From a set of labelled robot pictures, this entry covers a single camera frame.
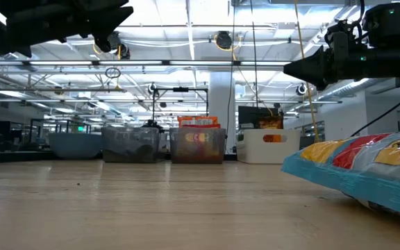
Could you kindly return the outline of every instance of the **plastic storage bin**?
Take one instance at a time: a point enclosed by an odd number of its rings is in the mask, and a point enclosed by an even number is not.
[[[170,128],[173,163],[221,164],[224,157],[224,128]]]
[[[155,163],[164,159],[158,128],[102,128],[103,159],[107,163]]]
[[[101,152],[101,136],[86,133],[50,133],[50,150],[59,158],[91,159]]]
[[[243,136],[237,138],[239,161],[251,164],[281,164],[285,157],[299,150],[300,131],[246,129]]]

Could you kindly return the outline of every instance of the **clear plastic bin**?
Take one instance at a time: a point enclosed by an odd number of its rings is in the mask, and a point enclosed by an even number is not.
[[[101,136],[107,163],[156,163],[164,159],[158,148],[158,128],[102,128]]]
[[[222,164],[224,128],[170,128],[173,163]]]

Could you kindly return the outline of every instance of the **pillar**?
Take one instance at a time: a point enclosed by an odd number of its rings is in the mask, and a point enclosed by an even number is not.
[[[230,72],[211,72],[209,80],[209,115],[218,117],[222,128],[227,131],[227,154],[232,154],[235,146],[235,82],[231,77]]]

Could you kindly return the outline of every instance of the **wooden table surface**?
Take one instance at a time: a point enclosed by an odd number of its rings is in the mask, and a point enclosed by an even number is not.
[[[400,219],[280,168],[0,164],[0,250],[400,249]]]

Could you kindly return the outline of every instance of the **chip bag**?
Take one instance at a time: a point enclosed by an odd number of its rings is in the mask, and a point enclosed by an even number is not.
[[[400,132],[315,143],[287,157],[282,171],[400,215]]]
[[[216,125],[219,123],[217,117],[211,116],[182,116],[177,117],[177,120],[179,127],[184,125]]]

